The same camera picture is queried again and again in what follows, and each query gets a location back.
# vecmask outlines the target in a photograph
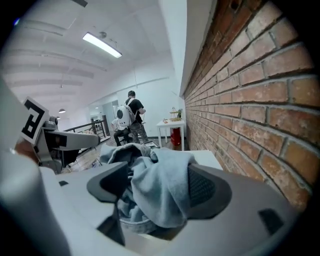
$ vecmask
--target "white panel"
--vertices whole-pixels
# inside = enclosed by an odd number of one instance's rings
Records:
[[[73,1],[40,0],[24,17],[68,29],[84,8]]]

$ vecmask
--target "fluorescent light fixture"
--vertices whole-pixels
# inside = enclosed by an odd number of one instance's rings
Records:
[[[101,41],[100,39],[96,38],[90,33],[86,33],[82,39],[101,48],[102,50],[105,50],[107,53],[111,54],[116,58],[120,58],[122,56],[122,54],[118,52],[116,49],[112,48],[110,45],[106,44],[105,42]]]

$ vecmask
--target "red trash can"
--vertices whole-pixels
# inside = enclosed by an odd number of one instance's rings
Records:
[[[171,143],[174,146],[181,144],[180,128],[170,128]]]

